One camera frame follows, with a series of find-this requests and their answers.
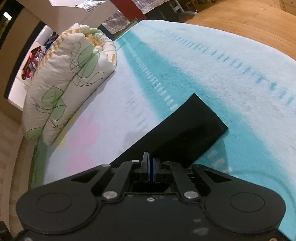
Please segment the floral folded quilt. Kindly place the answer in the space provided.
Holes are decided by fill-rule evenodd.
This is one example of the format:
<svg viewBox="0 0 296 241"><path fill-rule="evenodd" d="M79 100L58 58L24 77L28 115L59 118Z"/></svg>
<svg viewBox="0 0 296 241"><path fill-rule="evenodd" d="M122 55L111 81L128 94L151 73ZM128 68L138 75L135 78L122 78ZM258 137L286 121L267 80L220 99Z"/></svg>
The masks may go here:
<svg viewBox="0 0 296 241"><path fill-rule="evenodd" d="M117 66L114 41L102 30L74 24L39 61L23 105L29 140L51 145L64 126Z"/></svg>

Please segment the light blue flower blanket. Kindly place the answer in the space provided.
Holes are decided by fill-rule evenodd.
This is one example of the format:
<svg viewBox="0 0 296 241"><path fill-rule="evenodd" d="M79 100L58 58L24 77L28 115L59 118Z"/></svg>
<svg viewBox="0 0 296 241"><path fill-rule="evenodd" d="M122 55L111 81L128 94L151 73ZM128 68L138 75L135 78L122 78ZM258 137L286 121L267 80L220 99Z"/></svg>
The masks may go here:
<svg viewBox="0 0 296 241"><path fill-rule="evenodd" d="M295 240L295 61L248 38L165 21L141 21L115 45L116 71L52 145L38 142L31 187L110 163L196 94L228 127L198 163L279 193L280 229Z"/></svg>

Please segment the grey checked cloth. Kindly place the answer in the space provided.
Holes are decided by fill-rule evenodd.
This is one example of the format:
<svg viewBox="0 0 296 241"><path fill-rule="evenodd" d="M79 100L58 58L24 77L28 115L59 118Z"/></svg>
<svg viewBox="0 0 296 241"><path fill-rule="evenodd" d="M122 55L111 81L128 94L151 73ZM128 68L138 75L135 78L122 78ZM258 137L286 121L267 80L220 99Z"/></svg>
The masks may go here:
<svg viewBox="0 0 296 241"><path fill-rule="evenodd" d="M144 13L147 14L156 7L162 6L164 3L168 1L165 0L133 0L135 5ZM76 5L79 8L86 9L89 13L95 11L101 4L105 3L105 1L84 1L83 3ZM130 24L130 21L119 11L117 10L113 15L108 17L106 21L102 23L104 27L109 30L112 34L115 34L122 29L124 29L127 25Z"/></svg>

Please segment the black pants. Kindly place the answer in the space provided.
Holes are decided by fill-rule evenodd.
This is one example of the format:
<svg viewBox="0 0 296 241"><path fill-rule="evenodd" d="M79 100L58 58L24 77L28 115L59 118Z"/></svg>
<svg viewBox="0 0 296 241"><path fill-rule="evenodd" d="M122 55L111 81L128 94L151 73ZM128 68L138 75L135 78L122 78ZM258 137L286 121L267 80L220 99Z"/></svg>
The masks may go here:
<svg viewBox="0 0 296 241"><path fill-rule="evenodd" d="M196 94L176 111L119 155L111 166L141 160L144 152L163 162L176 162L188 168L197 161L228 127Z"/></svg>

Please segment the red cloth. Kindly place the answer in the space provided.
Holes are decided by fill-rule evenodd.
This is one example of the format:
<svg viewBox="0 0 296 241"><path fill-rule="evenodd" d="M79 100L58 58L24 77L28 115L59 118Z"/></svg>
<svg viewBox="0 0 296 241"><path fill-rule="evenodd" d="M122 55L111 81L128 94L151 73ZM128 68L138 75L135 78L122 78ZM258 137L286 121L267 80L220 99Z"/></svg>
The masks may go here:
<svg viewBox="0 0 296 241"><path fill-rule="evenodd" d="M139 21L147 20L147 17L132 0L110 0L115 7L131 22L134 19Z"/></svg>

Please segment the pile of colourful clothes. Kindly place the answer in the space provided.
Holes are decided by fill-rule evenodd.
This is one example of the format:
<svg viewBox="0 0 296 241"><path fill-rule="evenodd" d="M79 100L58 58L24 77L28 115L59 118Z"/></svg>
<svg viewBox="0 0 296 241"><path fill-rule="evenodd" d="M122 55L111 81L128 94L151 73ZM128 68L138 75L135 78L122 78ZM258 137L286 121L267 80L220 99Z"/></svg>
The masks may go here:
<svg viewBox="0 0 296 241"><path fill-rule="evenodd" d="M34 77L39 66L39 61L43 58L58 36L59 35L56 32L52 32L49 37L45 38L45 41L42 44L38 41L35 42L37 44L36 47L28 52L28 56L25 58L25 63L21 68L21 79L23 81Z"/></svg>

